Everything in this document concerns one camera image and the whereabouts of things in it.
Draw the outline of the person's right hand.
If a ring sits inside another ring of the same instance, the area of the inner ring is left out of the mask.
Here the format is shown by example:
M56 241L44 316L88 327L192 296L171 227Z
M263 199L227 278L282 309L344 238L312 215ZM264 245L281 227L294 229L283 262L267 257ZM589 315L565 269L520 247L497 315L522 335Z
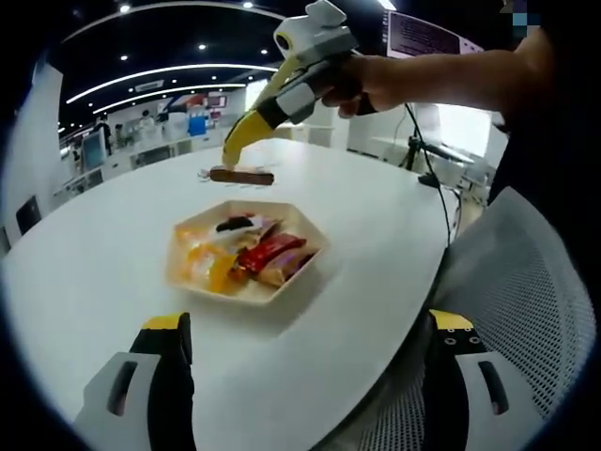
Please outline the person's right hand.
M322 98L342 118L367 116L411 102L402 61L381 56L352 56Z

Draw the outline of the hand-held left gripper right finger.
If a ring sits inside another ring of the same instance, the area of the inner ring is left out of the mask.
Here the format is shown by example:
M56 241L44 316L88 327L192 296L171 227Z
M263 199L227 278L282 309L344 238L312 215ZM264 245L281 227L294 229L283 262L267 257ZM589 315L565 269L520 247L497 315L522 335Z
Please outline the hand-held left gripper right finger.
M428 311L423 450L522 450L535 434L532 389L466 318Z

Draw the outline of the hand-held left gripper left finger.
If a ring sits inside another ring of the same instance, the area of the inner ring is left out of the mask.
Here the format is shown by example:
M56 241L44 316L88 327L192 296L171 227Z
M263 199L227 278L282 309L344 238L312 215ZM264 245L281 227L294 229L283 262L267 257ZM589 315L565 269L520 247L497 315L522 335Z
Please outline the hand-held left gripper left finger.
M147 320L84 389L73 426L92 450L194 450L191 318Z

